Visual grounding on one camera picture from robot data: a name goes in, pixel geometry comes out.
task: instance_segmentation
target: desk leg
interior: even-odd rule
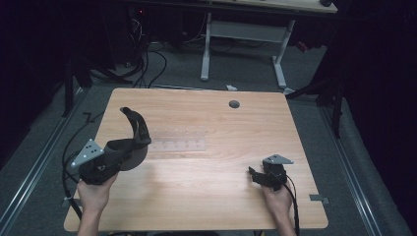
[[[281,60],[285,52],[285,48],[288,44],[289,37],[291,36],[292,29],[294,28],[295,20],[291,20],[286,28],[285,34],[282,38],[281,45],[279,47],[278,55],[272,57],[273,68],[275,69],[276,79],[280,88],[286,88],[286,82],[284,74],[282,73]]]
[[[211,34],[211,13],[208,13],[208,23],[206,28],[206,48],[205,54],[203,55],[203,65],[202,65],[202,81],[209,80],[209,40]]]

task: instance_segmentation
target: white metal stand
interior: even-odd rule
[[[276,56],[272,57],[273,67],[275,69],[278,85],[285,89],[286,83],[282,73],[281,59],[285,48],[291,36],[295,21],[289,22],[287,28],[269,27],[242,23],[232,23],[224,21],[212,21],[211,13],[208,13],[207,30],[206,30],[206,48],[203,55],[202,65],[202,81],[209,79],[209,44],[212,36],[230,37],[238,39],[256,40],[276,42],[280,46],[277,50]]]

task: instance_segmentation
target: person's left hand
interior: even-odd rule
[[[102,213],[108,203],[110,187],[116,178],[117,174],[108,179],[102,185],[88,185],[83,180],[80,180],[77,185],[77,190],[80,194],[83,213]]]

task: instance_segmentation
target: hand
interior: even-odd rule
[[[77,185],[84,212],[101,213],[107,206],[110,196],[110,187],[117,178],[117,174],[108,179],[102,185],[88,185],[81,180]]]
[[[267,207],[272,214],[273,220],[278,229],[280,236],[293,236],[296,235],[293,227],[293,223],[289,217],[289,211],[292,205],[292,198],[290,193],[285,187],[281,187],[280,190],[274,192],[273,189],[261,186],[265,194]]]

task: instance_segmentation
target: table top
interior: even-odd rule
[[[322,203],[310,200],[318,190],[282,93],[117,88],[95,138],[100,146],[132,137],[123,106],[143,115],[152,144],[141,165],[119,173],[100,231],[273,229],[248,167],[262,172],[262,160],[275,153],[294,161],[284,167],[300,227],[327,227]],[[70,208],[64,227],[78,226]]]
[[[254,7],[280,8],[315,13],[336,13],[337,8],[331,3],[323,6],[319,0],[210,0],[217,3],[249,5]]]

